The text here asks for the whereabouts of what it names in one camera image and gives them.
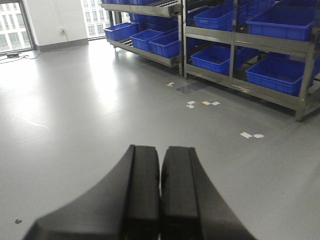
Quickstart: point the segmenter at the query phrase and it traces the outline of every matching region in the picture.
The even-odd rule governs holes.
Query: baseboard
[[[43,52],[65,49],[65,48],[75,47],[79,45],[87,45],[87,44],[89,44],[88,39],[84,38],[84,39],[79,39],[74,41],[58,42],[58,43],[42,45],[42,46],[36,45],[36,48],[37,50],[43,53]]]

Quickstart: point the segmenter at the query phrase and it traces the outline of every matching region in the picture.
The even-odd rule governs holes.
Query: metal shelving rack
[[[188,74],[209,80],[211,82],[232,88],[234,90],[258,97],[263,100],[295,110],[295,117],[301,121],[304,116],[320,108],[320,82],[314,81],[314,85],[309,87],[315,59],[319,56],[317,49],[319,20],[320,20],[320,0],[317,1],[317,14],[315,26],[312,29],[312,36],[309,42],[297,41],[284,38],[252,35],[237,31],[237,9],[238,0],[233,0],[233,30],[221,31],[214,29],[198,28],[186,26],[186,15],[193,7],[188,6],[186,0],[182,0],[183,5],[183,50],[187,52],[187,38],[202,39],[211,42],[219,42],[231,45],[230,51],[230,71],[229,75],[222,75],[190,64],[187,54],[183,56],[184,77]],[[246,81],[246,76],[242,77],[237,70],[234,70],[235,51],[237,46],[259,49],[260,51],[275,52],[299,56],[305,58],[305,69],[299,96],[292,96],[263,86],[259,86]]]
[[[128,4],[109,4],[102,3],[102,8],[107,11],[115,11],[115,12],[127,12],[134,14],[142,14],[142,15],[150,15],[150,16],[158,16],[158,17],[166,17],[170,18],[173,16],[178,17],[178,26],[179,26],[179,40],[183,43],[183,17],[182,17],[182,4],[181,0],[162,0],[155,2],[150,5],[128,5]],[[121,48],[132,52],[134,54],[138,54],[144,58],[150,59],[157,63],[163,64],[167,67],[174,67],[179,65],[180,75],[183,75],[183,48],[180,48],[180,55],[173,58],[166,58],[160,55],[156,55],[149,51],[144,51],[139,48],[133,47],[130,38],[123,39],[120,41],[114,41],[107,39],[107,41],[113,45],[114,48]]]

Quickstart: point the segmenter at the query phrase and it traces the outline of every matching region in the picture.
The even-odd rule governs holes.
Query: white wall
[[[86,39],[80,0],[23,0],[35,44],[38,46]],[[64,27],[65,34],[59,32]]]

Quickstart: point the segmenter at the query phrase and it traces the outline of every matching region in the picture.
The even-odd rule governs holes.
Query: plastic crate
[[[175,20],[175,17],[163,17],[163,16],[150,16],[147,15],[144,19],[145,22],[151,23],[151,24],[162,24],[167,22],[172,22]]]
[[[114,0],[115,4],[129,4],[129,0]]]
[[[107,39],[119,41],[138,33],[138,25],[132,22],[125,22],[107,27],[104,29],[104,32]]]
[[[103,4],[115,4],[115,0],[102,0]]]
[[[148,29],[131,36],[131,40],[135,48],[151,51],[150,41],[163,35],[163,32]]]
[[[156,26],[155,28],[153,28],[153,30],[162,32],[164,34],[175,32],[178,30],[178,21],[162,23]]]
[[[213,71],[216,73],[228,75],[230,69],[230,46],[226,44],[212,44],[209,47],[193,54],[191,59],[193,65]],[[258,55],[259,50],[246,47],[238,47],[235,56],[234,68],[240,68],[245,62]]]
[[[133,22],[132,21],[132,23],[137,25],[138,32],[142,32],[142,31],[146,30],[146,26],[145,26],[144,22]]]
[[[135,23],[142,23],[146,19],[146,15],[136,14],[136,13],[129,13],[130,21]]]
[[[249,83],[298,96],[305,64],[281,57],[266,57],[246,70]]]
[[[159,2],[159,0],[129,0],[131,5],[149,5]]]
[[[286,6],[295,8],[315,8],[317,5],[317,0],[282,0],[278,2],[275,6]]]
[[[150,41],[152,52],[165,58],[173,58],[179,55],[179,32],[161,36]]]
[[[243,24],[247,19],[247,5],[238,8],[238,25]],[[199,28],[231,31],[233,27],[233,4],[228,1],[211,7],[194,17],[195,24]]]
[[[309,41],[314,17],[312,8],[273,7],[246,23],[254,35]]]
[[[269,8],[275,3],[275,0],[241,0],[243,4],[247,5],[247,19],[258,15]]]
[[[187,13],[185,24],[187,24],[187,25],[194,24],[195,23],[194,16],[196,16],[196,15],[198,15],[200,13],[203,13],[204,11],[207,11],[209,9],[211,9],[211,7],[207,6],[207,7],[203,7],[203,8],[200,8],[200,9],[197,9],[195,11]]]

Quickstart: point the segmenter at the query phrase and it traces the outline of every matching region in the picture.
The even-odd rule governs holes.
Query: gray floor
[[[176,90],[196,82],[105,40],[0,64],[0,240],[20,240],[91,188],[129,144],[155,146],[161,160],[168,146],[196,147],[259,240],[319,240],[320,114],[299,123],[213,83]]]

